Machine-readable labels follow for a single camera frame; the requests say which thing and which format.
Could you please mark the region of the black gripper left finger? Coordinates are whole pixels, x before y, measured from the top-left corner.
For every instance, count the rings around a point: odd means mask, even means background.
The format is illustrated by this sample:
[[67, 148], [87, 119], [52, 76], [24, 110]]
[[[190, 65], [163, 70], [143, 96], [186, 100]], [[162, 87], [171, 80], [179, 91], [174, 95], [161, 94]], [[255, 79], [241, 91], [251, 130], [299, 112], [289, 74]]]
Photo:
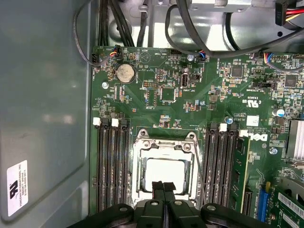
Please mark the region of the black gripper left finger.
[[78, 222], [79, 228], [162, 228], [164, 184], [152, 183], [152, 199], [142, 200], [132, 208], [116, 204]]

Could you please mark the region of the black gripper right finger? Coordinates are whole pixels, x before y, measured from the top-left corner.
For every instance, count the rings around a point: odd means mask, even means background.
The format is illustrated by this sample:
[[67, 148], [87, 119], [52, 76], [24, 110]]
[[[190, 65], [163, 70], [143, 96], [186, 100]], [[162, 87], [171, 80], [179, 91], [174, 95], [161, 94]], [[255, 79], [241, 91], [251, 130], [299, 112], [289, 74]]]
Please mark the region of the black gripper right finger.
[[173, 228], [267, 228], [268, 224], [219, 204], [207, 203], [196, 209], [187, 200], [175, 199], [174, 183], [164, 183], [165, 199]]

